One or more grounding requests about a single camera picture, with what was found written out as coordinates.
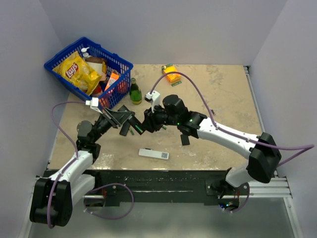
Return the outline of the black battery cover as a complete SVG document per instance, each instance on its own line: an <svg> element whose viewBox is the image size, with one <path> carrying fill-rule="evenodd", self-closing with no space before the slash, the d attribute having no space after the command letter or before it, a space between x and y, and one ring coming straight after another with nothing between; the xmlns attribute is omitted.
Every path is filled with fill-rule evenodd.
<svg viewBox="0 0 317 238"><path fill-rule="evenodd" d="M182 135L180 135L180 137L181 137L182 146L190 145L189 136L182 134Z"/></svg>

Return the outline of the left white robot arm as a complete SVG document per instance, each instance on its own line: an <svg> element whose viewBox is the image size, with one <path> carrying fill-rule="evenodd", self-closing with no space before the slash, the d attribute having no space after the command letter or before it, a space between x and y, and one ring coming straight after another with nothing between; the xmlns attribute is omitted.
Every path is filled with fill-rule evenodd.
<svg viewBox="0 0 317 238"><path fill-rule="evenodd" d="M98 194L103 188L101 180L86 174L99 156L101 146L98 139L110 128L119 128L134 116L134 112L120 108L119 111L105 109L98 119L87 120L77 125L75 153L57 172L49 177L40 177L33 190L29 219L33 223L64 227L70 220L73 206L87 192Z"/></svg>

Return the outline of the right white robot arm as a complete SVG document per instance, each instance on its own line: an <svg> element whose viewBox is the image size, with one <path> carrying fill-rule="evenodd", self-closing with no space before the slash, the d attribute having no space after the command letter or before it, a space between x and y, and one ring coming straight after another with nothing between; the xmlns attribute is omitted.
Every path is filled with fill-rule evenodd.
<svg viewBox="0 0 317 238"><path fill-rule="evenodd" d="M270 182L281 159L270 134L257 136L213 123L206 115L189 111L177 95L161 99L160 93L153 91L145 95L145 100L151 104L144 111L142 123L148 132L158 131L164 125L176 126L185 138L192 136L215 142L247 159L247 163L229 168L225 177L213 184L215 189L231 195L247 182Z"/></svg>

